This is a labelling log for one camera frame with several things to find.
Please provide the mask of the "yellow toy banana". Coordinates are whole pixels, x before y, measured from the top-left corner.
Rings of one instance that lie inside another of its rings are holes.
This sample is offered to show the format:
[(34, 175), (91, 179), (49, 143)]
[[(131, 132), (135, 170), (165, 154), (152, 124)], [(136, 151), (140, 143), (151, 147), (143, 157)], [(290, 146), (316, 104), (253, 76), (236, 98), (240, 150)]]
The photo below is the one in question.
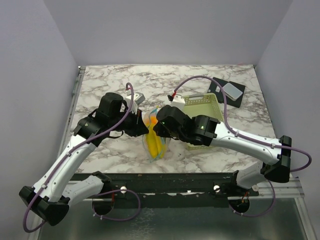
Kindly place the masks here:
[(153, 159), (156, 159), (162, 154), (162, 142), (161, 138), (156, 135), (156, 133), (150, 129), (149, 133), (146, 135), (146, 143), (148, 147), (149, 154)]

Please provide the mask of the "clear zip top bag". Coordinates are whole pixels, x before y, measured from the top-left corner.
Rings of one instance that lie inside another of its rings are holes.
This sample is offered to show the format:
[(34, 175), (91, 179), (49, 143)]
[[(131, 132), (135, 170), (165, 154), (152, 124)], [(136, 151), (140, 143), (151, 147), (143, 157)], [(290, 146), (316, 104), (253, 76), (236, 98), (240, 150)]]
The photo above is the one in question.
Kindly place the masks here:
[(156, 106), (143, 117), (143, 123), (148, 129), (148, 133), (142, 136), (142, 144), (150, 162), (162, 159), (167, 152), (170, 142), (168, 138), (157, 136), (153, 130), (154, 126), (158, 123), (156, 116), (159, 110), (160, 107)]

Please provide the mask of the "green perforated plastic basket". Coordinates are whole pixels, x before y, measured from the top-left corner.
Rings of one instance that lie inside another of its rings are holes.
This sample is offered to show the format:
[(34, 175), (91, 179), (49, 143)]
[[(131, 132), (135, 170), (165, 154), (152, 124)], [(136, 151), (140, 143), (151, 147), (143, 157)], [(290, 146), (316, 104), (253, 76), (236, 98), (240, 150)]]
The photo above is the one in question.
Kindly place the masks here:
[(214, 93), (186, 95), (183, 96), (183, 99), (185, 105), (182, 111), (190, 118), (205, 115), (221, 122), (224, 121), (223, 113)]

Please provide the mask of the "orange yellow toy mango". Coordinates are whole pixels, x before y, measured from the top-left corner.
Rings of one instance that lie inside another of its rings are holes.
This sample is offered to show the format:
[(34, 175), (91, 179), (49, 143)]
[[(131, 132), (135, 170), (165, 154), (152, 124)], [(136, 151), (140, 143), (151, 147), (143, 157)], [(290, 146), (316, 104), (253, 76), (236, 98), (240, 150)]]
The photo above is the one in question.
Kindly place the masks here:
[(143, 119), (143, 122), (145, 123), (146, 127), (149, 128), (155, 125), (158, 122), (158, 120), (155, 115), (148, 115)]

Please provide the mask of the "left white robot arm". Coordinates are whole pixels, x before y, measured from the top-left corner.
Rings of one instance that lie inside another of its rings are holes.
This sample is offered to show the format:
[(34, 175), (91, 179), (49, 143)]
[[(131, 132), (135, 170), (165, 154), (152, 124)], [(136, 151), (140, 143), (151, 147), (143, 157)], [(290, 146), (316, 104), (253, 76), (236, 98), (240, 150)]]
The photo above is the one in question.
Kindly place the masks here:
[(100, 100), (98, 108), (79, 120), (61, 155), (33, 186), (24, 186), (19, 196), (28, 211), (38, 215), (45, 223), (55, 226), (67, 215), (71, 206), (92, 196), (106, 197), (113, 189), (111, 178), (100, 171), (68, 186), (82, 162), (110, 138), (111, 131), (130, 137), (149, 132), (138, 106), (145, 96), (138, 92), (126, 97), (108, 92)]

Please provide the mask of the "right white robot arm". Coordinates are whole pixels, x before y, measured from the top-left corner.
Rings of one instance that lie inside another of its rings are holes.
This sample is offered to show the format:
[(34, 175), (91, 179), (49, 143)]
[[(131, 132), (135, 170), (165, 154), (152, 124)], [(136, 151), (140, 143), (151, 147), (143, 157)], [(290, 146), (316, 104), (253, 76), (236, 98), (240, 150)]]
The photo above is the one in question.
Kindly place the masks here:
[(189, 117), (175, 106), (166, 105), (156, 114), (157, 123), (153, 127), (156, 135), (172, 138), (194, 146), (221, 147), (240, 152), (258, 159), (255, 164), (238, 170), (229, 189), (240, 196), (247, 189), (269, 180), (287, 183), (290, 179), (291, 138), (263, 138), (251, 134), (241, 136), (237, 129), (229, 130), (226, 124), (206, 115)]

